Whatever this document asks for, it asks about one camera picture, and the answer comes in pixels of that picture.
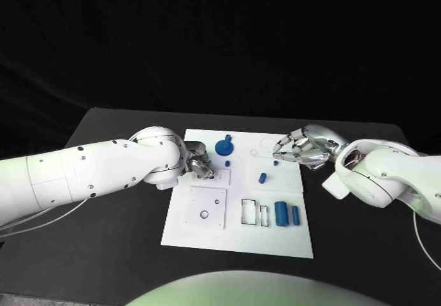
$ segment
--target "white board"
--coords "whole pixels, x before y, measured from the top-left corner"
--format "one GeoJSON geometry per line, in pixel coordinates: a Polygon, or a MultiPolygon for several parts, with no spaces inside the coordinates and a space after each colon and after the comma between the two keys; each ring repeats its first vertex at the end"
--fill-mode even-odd
{"type": "Polygon", "coordinates": [[[193,173],[179,177],[179,185],[172,194],[162,245],[313,258],[298,164],[280,161],[274,166],[273,147],[283,137],[284,135],[234,131],[186,130],[185,140],[196,140],[206,144],[211,167],[222,173],[222,178],[202,180],[193,173]],[[226,134],[232,135],[235,150],[231,155],[221,156],[215,152],[215,145],[225,139],[226,134]],[[229,161],[229,167],[225,166],[225,161],[229,161]],[[258,175],[262,172],[268,175],[264,184],[258,182],[258,175]],[[200,228],[186,223],[189,210],[193,209],[193,215],[199,213],[199,208],[189,208],[192,207],[189,193],[195,187],[226,191],[225,223],[224,226],[218,223],[218,228],[215,225],[213,228],[200,228]],[[242,224],[242,200],[255,200],[255,225],[242,224]],[[288,204],[290,226],[285,227],[275,226],[274,202],[277,201],[288,204]],[[298,207],[300,226],[293,225],[290,207],[294,205],[298,207]],[[260,206],[268,208],[268,227],[261,226],[260,206]]]}

